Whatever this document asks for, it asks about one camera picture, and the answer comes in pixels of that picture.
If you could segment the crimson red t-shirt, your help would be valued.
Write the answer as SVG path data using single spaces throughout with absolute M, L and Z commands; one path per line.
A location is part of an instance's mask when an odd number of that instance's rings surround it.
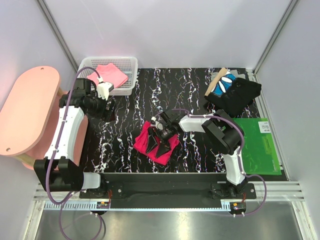
M 148 145 L 148 128 L 151 126 L 151 123 L 149 121 L 146 121 L 143 126 L 142 130 L 139 136 L 135 138 L 135 143 L 133 145 L 134 149 L 136 149 L 139 153 L 147 156 L 150 158 L 153 162 L 161 164 L 165 166 L 172 153 L 174 148 L 180 144 L 179 137 L 177 134 L 175 134 L 173 137 L 171 137 L 168 142 L 171 150 L 159 157 L 156 157 L 157 151 L 159 149 L 160 145 L 157 145 L 155 149 L 153 149 L 151 152 L 147 153 L 147 145 Z

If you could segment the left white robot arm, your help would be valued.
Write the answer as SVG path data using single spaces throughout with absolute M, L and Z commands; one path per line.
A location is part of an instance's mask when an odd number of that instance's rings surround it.
M 85 173 L 75 162 L 75 146 L 82 121 L 90 116 L 106 123 L 115 119 L 115 101 L 108 100 L 114 85 L 98 78 L 94 83 L 77 78 L 73 89 L 59 100 L 56 130 L 43 159 L 33 169 L 46 192 L 90 190 L 97 198 L 108 193 L 108 186 L 98 173 Z

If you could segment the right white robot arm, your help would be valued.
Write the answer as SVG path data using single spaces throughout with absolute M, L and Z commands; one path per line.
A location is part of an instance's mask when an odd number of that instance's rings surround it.
M 244 194 L 248 182 L 242 159 L 244 132 L 224 110 L 220 109 L 214 114 L 193 115 L 187 110 L 171 109 L 157 115 L 162 122 L 157 120 L 157 116 L 151 118 L 147 129 L 147 154 L 156 151 L 155 157 L 159 158 L 169 153 L 173 149 L 169 139 L 178 133 L 204 133 L 223 155 L 228 195 L 236 199 Z

